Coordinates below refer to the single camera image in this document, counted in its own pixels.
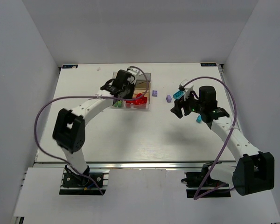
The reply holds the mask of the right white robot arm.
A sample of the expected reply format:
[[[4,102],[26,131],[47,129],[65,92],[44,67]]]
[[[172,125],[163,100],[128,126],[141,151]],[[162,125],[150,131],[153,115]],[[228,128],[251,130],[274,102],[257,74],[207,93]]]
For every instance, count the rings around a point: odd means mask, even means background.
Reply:
[[[234,127],[229,113],[217,105],[216,90],[202,86],[199,95],[189,89],[174,101],[171,112],[178,118],[195,112],[224,143],[233,155],[236,166],[213,161],[203,165],[201,173],[191,177],[192,182],[207,186],[226,184],[240,195],[258,193],[274,188],[274,157],[263,153]]]

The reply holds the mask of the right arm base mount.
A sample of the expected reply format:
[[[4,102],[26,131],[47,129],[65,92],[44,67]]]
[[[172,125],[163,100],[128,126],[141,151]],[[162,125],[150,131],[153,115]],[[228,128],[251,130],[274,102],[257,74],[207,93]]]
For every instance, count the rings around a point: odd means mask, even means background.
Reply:
[[[201,171],[199,172],[186,172],[185,178],[181,179],[181,183],[186,185],[186,194],[187,198],[194,198],[196,191],[205,175],[207,174],[209,167],[212,165],[212,162],[206,163],[202,166]],[[202,189],[199,192],[203,194],[207,191],[212,190],[213,188],[223,184],[219,180],[212,179],[210,176],[207,178],[206,182],[203,184]],[[229,185],[225,184],[224,187],[217,189],[205,196],[203,198],[228,198],[231,197],[231,192],[229,190]]]

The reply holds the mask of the teal 2x4 lego brick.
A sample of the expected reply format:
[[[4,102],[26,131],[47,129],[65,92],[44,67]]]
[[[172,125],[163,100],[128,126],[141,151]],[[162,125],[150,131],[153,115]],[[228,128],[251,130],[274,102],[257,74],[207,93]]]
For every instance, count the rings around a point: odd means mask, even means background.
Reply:
[[[173,94],[174,99],[180,99],[184,95],[184,91],[177,91]]]

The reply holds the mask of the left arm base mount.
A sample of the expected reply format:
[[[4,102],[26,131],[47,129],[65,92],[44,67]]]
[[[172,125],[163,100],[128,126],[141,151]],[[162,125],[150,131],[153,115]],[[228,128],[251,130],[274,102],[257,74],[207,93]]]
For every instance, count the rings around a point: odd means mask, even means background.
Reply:
[[[106,192],[108,185],[108,173],[106,172],[90,172],[89,176],[101,189],[101,192],[94,182],[85,177],[79,177],[66,169],[63,170],[62,180],[60,184],[60,195],[78,195],[78,196],[102,196]]]

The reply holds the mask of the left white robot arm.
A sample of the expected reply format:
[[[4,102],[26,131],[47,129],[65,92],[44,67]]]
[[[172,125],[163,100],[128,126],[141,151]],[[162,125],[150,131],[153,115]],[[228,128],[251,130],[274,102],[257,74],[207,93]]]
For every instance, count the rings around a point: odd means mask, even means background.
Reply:
[[[108,80],[95,95],[79,106],[58,113],[53,139],[62,148],[66,160],[70,163],[67,170],[74,174],[89,175],[82,152],[85,143],[85,126],[104,109],[112,106],[114,98],[131,99],[140,74],[138,69],[119,70],[113,80]]]

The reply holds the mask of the red rounded lego brick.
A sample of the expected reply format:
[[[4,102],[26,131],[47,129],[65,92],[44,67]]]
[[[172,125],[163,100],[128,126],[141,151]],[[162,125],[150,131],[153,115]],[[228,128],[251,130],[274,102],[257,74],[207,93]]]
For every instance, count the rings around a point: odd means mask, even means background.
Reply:
[[[133,105],[139,105],[139,104],[141,104],[141,101],[139,99],[137,99],[137,100],[127,100],[126,103],[133,104]]]

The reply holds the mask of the light blue small lego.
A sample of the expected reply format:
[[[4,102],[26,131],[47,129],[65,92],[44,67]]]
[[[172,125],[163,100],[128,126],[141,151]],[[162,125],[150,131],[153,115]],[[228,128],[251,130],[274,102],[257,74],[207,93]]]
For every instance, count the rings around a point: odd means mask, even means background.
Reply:
[[[196,118],[196,122],[197,122],[197,123],[201,123],[201,122],[202,122],[202,117],[201,117],[201,115],[199,115],[199,116]]]

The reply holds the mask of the lilac 2x2 lego brick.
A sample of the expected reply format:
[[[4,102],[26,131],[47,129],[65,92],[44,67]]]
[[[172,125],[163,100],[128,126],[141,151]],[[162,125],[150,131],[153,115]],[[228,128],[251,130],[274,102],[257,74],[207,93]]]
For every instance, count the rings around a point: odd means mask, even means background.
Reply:
[[[157,97],[158,96],[158,91],[157,90],[153,90],[152,91],[152,96],[153,97]]]

